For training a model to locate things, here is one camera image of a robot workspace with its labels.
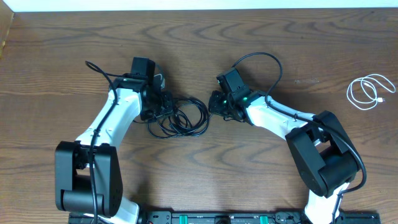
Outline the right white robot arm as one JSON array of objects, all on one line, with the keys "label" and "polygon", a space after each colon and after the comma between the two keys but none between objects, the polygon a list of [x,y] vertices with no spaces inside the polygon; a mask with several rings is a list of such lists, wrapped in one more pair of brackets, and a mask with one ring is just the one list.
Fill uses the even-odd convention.
[{"label": "right white robot arm", "polygon": [[329,111],[303,113],[263,91],[251,90],[236,68],[216,79],[221,89],[211,94],[210,112],[264,128],[285,140],[309,189],[305,216],[311,223],[336,223],[343,194],[351,191],[349,183],[364,169],[337,117]]}]

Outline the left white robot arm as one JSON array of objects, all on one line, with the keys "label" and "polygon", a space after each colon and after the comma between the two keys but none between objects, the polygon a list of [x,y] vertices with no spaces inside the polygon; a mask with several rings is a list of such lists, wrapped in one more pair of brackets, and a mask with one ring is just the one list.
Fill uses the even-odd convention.
[{"label": "left white robot arm", "polygon": [[133,58],[130,72],[122,75],[86,65],[107,79],[108,98],[84,133],[58,144],[55,204],[69,213],[69,223],[141,223],[139,205],[123,195],[118,150],[136,117],[145,121],[172,113],[172,95],[149,58]]}]

